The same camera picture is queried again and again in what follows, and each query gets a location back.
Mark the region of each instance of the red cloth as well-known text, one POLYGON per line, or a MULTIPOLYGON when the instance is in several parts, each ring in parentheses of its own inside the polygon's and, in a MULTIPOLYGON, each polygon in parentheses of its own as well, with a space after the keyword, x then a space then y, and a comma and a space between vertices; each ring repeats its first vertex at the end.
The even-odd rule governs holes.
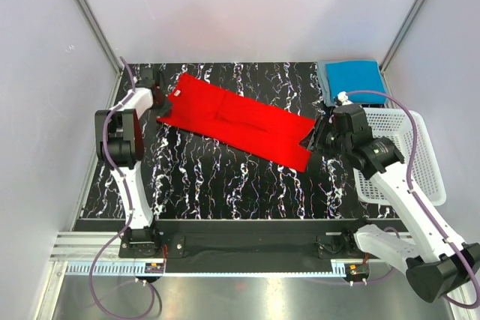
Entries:
POLYGON ((265 105, 183 74, 157 121, 200 133, 304 172, 311 153, 299 146, 315 120, 265 105))

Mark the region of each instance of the white basket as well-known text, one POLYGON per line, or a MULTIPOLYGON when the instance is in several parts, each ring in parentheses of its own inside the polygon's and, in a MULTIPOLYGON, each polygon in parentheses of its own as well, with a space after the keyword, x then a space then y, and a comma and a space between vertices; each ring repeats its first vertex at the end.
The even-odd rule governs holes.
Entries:
MULTIPOLYGON (((408 163, 412 151, 413 130, 410 120, 401 109, 365 108, 368 124, 373 136, 384 136, 395 143, 408 163)), ((445 187, 437 159, 428 136, 427 127, 420 114, 411 112, 418 129, 418 147, 413 163, 413 177, 433 205, 441 205, 446 200, 445 187)), ((375 188, 371 181, 354 169, 358 197, 363 202, 390 205, 389 201, 375 188)))

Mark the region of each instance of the blue towel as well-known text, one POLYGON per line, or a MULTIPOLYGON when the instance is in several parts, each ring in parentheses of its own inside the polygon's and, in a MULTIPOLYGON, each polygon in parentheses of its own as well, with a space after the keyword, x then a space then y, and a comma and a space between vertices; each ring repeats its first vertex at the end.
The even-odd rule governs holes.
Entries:
MULTIPOLYGON (((328 63, 326 66, 330 85, 330 100, 341 91, 375 90, 386 92, 378 64, 374 60, 353 60, 328 63)), ((385 97, 374 94, 356 94, 349 97, 353 103, 384 104, 385 97)))

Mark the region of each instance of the gray wall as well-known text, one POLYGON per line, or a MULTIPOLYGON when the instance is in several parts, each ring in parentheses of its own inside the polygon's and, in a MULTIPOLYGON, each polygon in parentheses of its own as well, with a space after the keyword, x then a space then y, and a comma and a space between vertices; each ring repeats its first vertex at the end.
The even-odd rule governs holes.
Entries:
POLYGON ((381 60, 413 0, 89 0, 132 62, 381 60))
POLYGON ((0 308, 32 319, 114 74, 73 0, 0 0, 0 308))
POLYGON ((447 191, 440 213, 480 242, 480 1, 428 0, 387 71, 423 115, 447 191))

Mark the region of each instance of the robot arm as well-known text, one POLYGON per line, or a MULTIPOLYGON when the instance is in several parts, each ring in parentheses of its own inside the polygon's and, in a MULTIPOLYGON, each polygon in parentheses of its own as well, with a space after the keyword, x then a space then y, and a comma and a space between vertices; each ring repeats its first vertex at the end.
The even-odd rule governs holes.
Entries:
POLYGON ((373 138, 363 108, 347 99, 342 103, 345 105, 334 109, 332 122, 327 118, 317 120, 306 138, 307 149, 345 156, 390 201, 415 241, 403 241, 361 220, 344 232, 344 249, 351 253, 360 250, 382 259, 406 275, 417 295, 433 302, 469 280, 450 244, 462 252, 474 272, 480 267, 480 245, 465 244, 413 181, 413 192, 448 235, 444 240, 409 189, 407 165, 395 144, 385 137, 373 138))
MULTIPOLYGON (((107 125, 108 153, 120 172, 117 169, 110 171, 117 183, 125 213, 132 214, 130 225, 122 238, 121 249, 124 252, 121 251, 121 257, 135 257, 137 250, 158 250, 161 246, 160 233, 155 227, 142 182, 140 168, 144 144, 139 119, 150 109, 157 109, 160 116, 165 115, 170 111, 172 104, 161 91, 158 73, 155 76, 153 69, 147 68, 142 70, 140 75, 141 83, 120 101, 121 107, 113 114, 107 125), (127 189, 123 185, 124 178, 128 184, 132 208, 128 202, 127 189)), ((103 150, 102 132, 111 110, 112 108, 95 113, 97 156, 99 161, 104 161, 105 164, 108 162, 103 150)))

